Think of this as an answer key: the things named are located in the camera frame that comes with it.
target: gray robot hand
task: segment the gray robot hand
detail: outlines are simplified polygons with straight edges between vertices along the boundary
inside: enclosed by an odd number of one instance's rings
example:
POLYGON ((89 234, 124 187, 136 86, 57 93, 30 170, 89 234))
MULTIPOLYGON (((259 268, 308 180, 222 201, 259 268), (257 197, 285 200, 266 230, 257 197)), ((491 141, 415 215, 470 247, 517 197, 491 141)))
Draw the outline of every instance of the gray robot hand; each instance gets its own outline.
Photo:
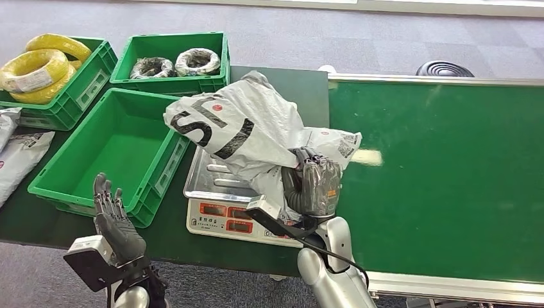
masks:
POLYGON ((290 208, 300 214, 329 217, 336 212, 342 171, 337 162, 307 147, 294 148, 296 168, 282 168, 284 195, 290 208))
POLYGON ((104 173, 96 176, 93 187, 96 231, 110 243, 117 262, 124 264, 143 256, 146 242, 126 215, 121 198, 123 191, 118 188, 112 197, 112 183, 104 173))

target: crate handle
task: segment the crate handle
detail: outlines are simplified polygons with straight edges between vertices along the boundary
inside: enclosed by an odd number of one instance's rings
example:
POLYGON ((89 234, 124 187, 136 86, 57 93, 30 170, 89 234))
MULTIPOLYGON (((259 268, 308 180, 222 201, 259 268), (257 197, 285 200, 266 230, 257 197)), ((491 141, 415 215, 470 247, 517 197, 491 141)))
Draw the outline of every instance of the crate handle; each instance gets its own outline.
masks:
POLYGON ((172 179, 172 176, 174 176, 174 172, 176 172, 175 166, 178 165, 179 161, 183 157, 183 150, 184 142, 182 141, 182 138, 180 137, 178 139, 178 143, 176 144, 176 147, 174 148, 174 151, 172 152, 172 155, 170 156, 170 159, 168 160, 168 163, 166 164, 166 167, 162 171, 162 174, 158 178, 158 181, 155 183, 155 190, 157 191, 158 195, 160 197, 164 196, 164 193, 166 192, 167 183, 169 183, 169 180, 172 179))
POLYGON ((96 94, 104 87, 110 75, 106 74, 104 70, 100 69, 98 73, 94 76, 92 81, 89 83, 87 88, 81 93, 81 95, 76 99, 76 103, 80 107, 81 111, 87 109, 90 102, 96 97, 96 94))

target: yellow coiled cable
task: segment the yellow coiled cable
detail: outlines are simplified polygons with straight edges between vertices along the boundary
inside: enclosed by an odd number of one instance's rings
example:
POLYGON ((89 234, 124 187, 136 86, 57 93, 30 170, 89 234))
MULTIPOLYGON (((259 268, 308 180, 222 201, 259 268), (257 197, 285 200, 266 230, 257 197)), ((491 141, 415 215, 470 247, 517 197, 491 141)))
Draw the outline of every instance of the yellow coiled cable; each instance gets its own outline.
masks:
POLYGON ((31 39, 26 44, 27 51, 44 48, 58 49, 63 53, 74 56, 81 62, 85 62, 91 54, 90 49, 83 43, 58 34, 42 34, 31 39))
POLYGON ((72 65, 68 65, 68 73, 56 83, 32 93, 10 93, 10 95, 20 103, 38 105, 49 103, 75 73, 76 69, 72 65))
POLYGON ((13 93, 29 93, 48 87, 68 73, 68 59, 59 50, 29 51, 0 69, 2 87, 13 93))

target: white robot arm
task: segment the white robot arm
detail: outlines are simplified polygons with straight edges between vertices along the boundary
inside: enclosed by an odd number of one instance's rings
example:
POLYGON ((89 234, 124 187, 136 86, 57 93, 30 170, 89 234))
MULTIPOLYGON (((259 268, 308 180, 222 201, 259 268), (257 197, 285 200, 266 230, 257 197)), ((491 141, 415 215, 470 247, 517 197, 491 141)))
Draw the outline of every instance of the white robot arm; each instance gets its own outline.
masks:
POLYGON ((283 168, 282 181, 287 204, 302 214, 302 221, 283 224, 278 219, 280 207, 265 196, 252 199, 246 213, 275 235, 304 245, 298 253, 298 271, 321 308, 376 308, 368 293, 368 276, 353 259, 350 227, 335 215, 340 167, 309 148, 291 151, 299 166, 283 168))

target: green plastic crate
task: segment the green plastic crate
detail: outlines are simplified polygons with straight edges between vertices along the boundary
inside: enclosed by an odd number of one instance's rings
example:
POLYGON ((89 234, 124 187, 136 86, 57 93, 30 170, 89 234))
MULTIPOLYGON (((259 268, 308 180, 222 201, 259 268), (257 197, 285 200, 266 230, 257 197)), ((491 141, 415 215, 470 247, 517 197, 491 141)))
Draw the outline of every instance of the green plastic crate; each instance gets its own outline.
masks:
POLYGON ((114 187, 123 189, 134 225, 148 227, 189 145, 162 119, 166 106, 177 99, 108 90, 28 192, 52 201, 59 210, 94 216, 92 184, 104 172, 114 187))
POLYGON ((226 36, 222 32, 137 35, 128 40, 123 54, 115 66, 110 82, 114 87, 161 93, 175 96, 190 96, 204 92, 215 92, 228 85, 230 78, 230 55, 226 36), (221 58, 221 69, 214 76, 169 77, 129 79, 130 71, 138 58, 161 56, 176 63, 180 53, 190 48, 207 48, 221 58))
POLYGON ((98 92, 108 82, 117 63, 110 43, 103 38, 71 37, 84 43, 92 53, 64 88, 47 104, 22 104, 0 91, 0 109, 22 107, 19 125, 71 130, 98 92))

